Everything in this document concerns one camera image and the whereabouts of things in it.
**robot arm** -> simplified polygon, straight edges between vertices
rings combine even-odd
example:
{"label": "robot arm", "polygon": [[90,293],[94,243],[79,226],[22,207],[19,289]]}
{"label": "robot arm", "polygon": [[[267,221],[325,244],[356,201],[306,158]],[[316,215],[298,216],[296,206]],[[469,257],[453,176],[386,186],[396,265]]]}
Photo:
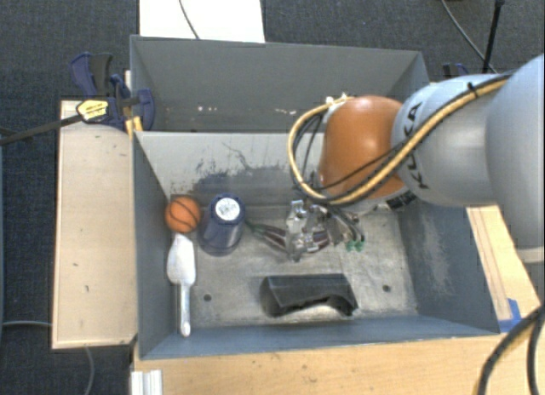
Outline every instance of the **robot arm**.
{"label": "robot arm", "polygon": [[[398,113],[392,142],[469,84],[477,89],[500,77],[457,77],[421,89]],[[543,55],[445,119],[398,173],[430,203],[498,204],[543,302]]]}
{"label": "robot arm", "polygon": [[[295,164],[296,141],[317,118],[327,124],[311,183]],[[397,197],[401,181],[430,203],[498,204],[543,301],[543,55],[515,73],[428,85],[397,108],[384,97],[330,100],[295,123],[288,155],[315,203]]]}

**black cable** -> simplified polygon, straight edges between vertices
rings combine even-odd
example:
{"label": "black cable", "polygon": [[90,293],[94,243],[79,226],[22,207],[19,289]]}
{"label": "black cable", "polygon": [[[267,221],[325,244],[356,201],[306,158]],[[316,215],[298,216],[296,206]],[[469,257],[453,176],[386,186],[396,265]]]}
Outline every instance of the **black cable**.
{"label": "black cable", "polygon": [[483,64],[483,73],[488,72],[488,68],[491,67],[490,61],[492,57],[492,48],[494,47],[494,39],[496,38],[497,23],[500,20],[500,12],[502,12],[502,6],[505,4],[505,0],[496,0],[494,8],[494,16],[492,17],[492,24],[490,25],[490,34],[488,36],[488,43],[486,44],[486,55]]}
{"label": "black cable", "polygon": [[22,132],[17,132],[13,135],[7,136],[0,139],[0,146],[6,146],[7,144],[12,144],[18,140],[26,140],[36,135],[40,135],[50,130],[57,130],[62,127],[68,126],[70,124],[79,123],[82,120],[81,116],[74,115],[72,117],[64,118],[59,121],[53,121],[52,123],[47,123],[34,129],[24,130]]}
{"label": "black cable", "polygon": [[[2,331],[3,327],[16,327],[21,325],[45,327],[48,329],[51,327],[50,323],[44,323],[42,321],[8,321],[2,324],[2,326],[0,327],[0,332]],[[87,388],[85,389],[83,395],[89,395],[91,393],[91,389],[93,388],[93,383],[95,382],[95,361],[93,360],[93,355],[91,354],[91,351],[87,347],[85,347],[84,349],[87,353],[87,359],[89,360],[89,379],[87,383]]]}
{"label": "black cable", "polygon": [[528,342],[528,355],[526,357],[526,375],[528,378],[528,387],[531,395],[539,395],[536,377],[536,352],[539,335],[542,332],[543,323],[545,323],[545,311],[542,306],[542,312],[537,317],[536,325],[531,331],[530,340]]}
{"label": "black cable", "polygon": [[505,351],[522,335],[522,333],[541,317],[540,315],[542,315],[543,312],[545,312],[544,306],[538,307],[532,311],[527,317],[521,319],[520,322],[517,323],[517,325],[515,325],[498,344],[498,346],[486,360],[486,363],[481,371],[477,390],[478,395],[486,395],[488,380],[490,379],[497,362],[500,360]]}
{"label": "black cable", "polygon": [[180,4],[181,12],[184,14],[187,25],[191,29],[193,36],[195,37],[195,39],[200,39],[200,36],[197,34],[197,31],[195,30],[192,22],[189,20],[189,17],[187,16],[186,8],[184,8],[184,3],[181,0],[178,0],[178,3]]}
{"label": "black cable", "polygon": [[305,170],[307,169],[307,162],[308,162],[308,156],[310,155],[310,150],[313,146],[314,138],[316,137],[316,134],[318,133],[318,130],[320,129],[320,125],[322,125],[322,121],[324,120],[324,115],[318,115],[318,118],[316,119],[316,126],[314,127],[313,134],[310,137],[310,140],[308,141],[307,145],[307,152],[305,153],[305,160],[303,162],[303,167],[301,168],[301,175],[303,178],[305,177]]}
{"label": "black cable", "polygon": [[[450,11],[448,5],[446,4],[446,1],[445,0],[439,0],[439,1],[443,5],[443,8],[445,8],[446,13],[449,15],[449,18],[452,20],[452,23],[454,23],[454,26],[456,27],[456,29],[458,29],[458,31],[462,34],[463,38],[468,42],[468,44],[471,46],[474,52],[479,56],[479,58],[481,60],[485,60],[485,56],[482,54],[479,48],[475,45],[475,43],[472,41],[472,39],[469,37],[466,31],[463,30],[462,26],[460,26],[460,23],[457,21],[455,16]],[[497,72],[496,69],[491,64],[488,64],[488,66],[493,72]]]}

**black object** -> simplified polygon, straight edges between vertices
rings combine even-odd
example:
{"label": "black object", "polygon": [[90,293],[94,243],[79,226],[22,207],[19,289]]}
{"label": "black object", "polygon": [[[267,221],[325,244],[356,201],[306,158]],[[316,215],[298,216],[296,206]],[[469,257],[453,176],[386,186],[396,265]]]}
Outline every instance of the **black object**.
{"label": "black object", "polygon": [[347,316],[358,308],[352,286],[344,274],[265,277],[260,298],[263,310],[271,317],[318,304],[327,304]]}
{"label": "black object", "polygon": [[545,307],[542,306],[541,313],[537,316],[536,325],[534,325],[534,328],[531,331],[530,341],[528,342],[528,354],[526,356],[526,376],[531,395],[539,395],[539,388],[537,387],[536,352],[537,342],[544,323]]}
{"label": "black object", "polygon": [[[532,311],[527,317],[520,320],[517,325],[515,325],[511,331],[505,336],[502,341],[499,343],[499,345],[496,347],[496,349],[492,352],[492,354],[488,357],[486,360],[485,365],[483,366],[483,369],[481,371],[480,379],[479,379],[479,386],[477,389],[478,395],[485,395],[486,394],[486,387],[488,386],[488,380],[491,377],[492,370],[496,367],[496,364],[499,362],[500,358],[503,356],[505,351],[508,350],[508,348],[524,333],[524,331],[529,328],[530,326],[534,326],[532,335],[531,335],[531,343],[535,342],[537,343],[537,338],[539,336],[540,332],[540,323],[542,324],[543,320],[543,313],[545,313],[545,306],[540,306],[534,311]],[[528,359],[526,360],[526,367],[528,371],[528,378],[530,379],[530,388],[532,388],[532,371],[535,369],[532,369],[531,367],[535,367],[535,362],[532,360],[532,364],[530,365],[530,361]]]}
{"label": "black object", "polygon": [[483,73],[488,72],[489,63],[492,57],[492,48],[494,47],[494,39],[496,38],[497,23],[500,20],[500,12],[502,12],[502,6],[504,4],[505,4],[505,0],[496,0],[496,6],[494,8],[494,16],[492,17],[492,25],[490,26],[490,34],[488,36],[488,43],[486,44]]}

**small orange ball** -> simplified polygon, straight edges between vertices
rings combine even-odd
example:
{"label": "small orange ball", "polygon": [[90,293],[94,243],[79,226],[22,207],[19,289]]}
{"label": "small orange ball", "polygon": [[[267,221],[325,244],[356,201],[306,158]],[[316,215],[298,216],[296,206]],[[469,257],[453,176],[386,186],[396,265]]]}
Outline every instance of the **small orange ball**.
{"label": "small orange ball", "polygon": [[195,230],[201,221],[201,209],[193,198],[177,197],[164,211],[164,220],[173,232],[189,233]]}

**black wire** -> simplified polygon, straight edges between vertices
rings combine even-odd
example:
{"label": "black wire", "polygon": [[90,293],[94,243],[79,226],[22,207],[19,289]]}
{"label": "black wire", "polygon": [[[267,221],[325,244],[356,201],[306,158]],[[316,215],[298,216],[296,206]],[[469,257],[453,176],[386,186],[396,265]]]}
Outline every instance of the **black wire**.
{"label": "black wire", "polygon": [[494,370],[497,362],[500,360],[505,351],[520,337],[520,335],[532,324],[536,323],[536,320],[540,318],[545,312],[545,307],[541,306],[531,312],[527,317],[520,320],[517,325],[515,325],[511,331],[502,339],[496,349],[486,360],[485,365],[481,371],[479,386],[477,393],[478,395],[486,395],[486,387],[488,386],[488,380],[491,377],[492,371]]}
{"label": "black wire", "polygon": [[195,39],[200,39],[200,36],[197,34],[197,31],[195,30],[192,22],[189,20],[189,17],[187,16],[186,8],[184,8],[184,3],[181,0],[178,0],[178,3],[180,4],[181,12],[184,14],[187,25],[191,29],[193,36],[195,37]]}
{"label": "black wire", "polygon": [[[8,321],[0,326],[0,331],[2,331],[2,327],[17,327],[21,325],[45,327],[48,329],[52,327],[51,323],[45,323],[42,321]],[[85,347],[84,349],[85,353],[87,354],[87,359],[89,360],[89,379],[83,395],[89,395],[91,393],[91,389],[93,388],[93,383],[95,382],[95,361],[93,360],[93,355],[91,354],[91,351],[87,347]]]}
{"label": "black wire", "polygon": [[[448,5],[446,4],[445,0],[439,0],[441,4],[443,5],[443,8],[445,8],[445,12],[449,15],[449,18],[452,20],[452,23],[458,29],[458,31],[462,34],[463,38],[468,42],[468,44],[471,46],[471,48],[474,50],[474,52],[479,56],[479,58],[484,61],[485,55],[479,50],[479,48],[475,45],[475,43],[472,41],[472,39],[469,37],[469,35],[466,33],[466,31],[463,30],[462,26],[460,26],[460,23],[457,21],[455,16],[450,11]],[[488,64],[488,67],[493,71],[497,72],[496,69],[492,66],[492,64]]]}
{"label": "black wire", "polygon": [[305,170],[307,169],[308,156],[310,155],[310,150],[313,146],[314,138],[316,137],[316,134],[318,133],[318,130],[320,129],[320,125],[322,125],[323,120],[324,114],[319,114],[318,118],[316,119],[316,126],[314,127],[313,134],[308,141],[307,152],[305,153],[305,160],[303,162],[303,168],[301,168],[301,175],[303,176],[303,179],[305,178]]}
{"label": "black wire", "polygon": [[539,388],[537,387],[536,377],[536,351],[539,335],[542,332],[543,323],[545,323],[545,307],[542,306],[542,311],[537,317],[536,325],[531,331],[530,341],[528,342],[528,355],[526,357],[526,374],[528,377],[528,386],[530,388],[531,395],[539,395]]}

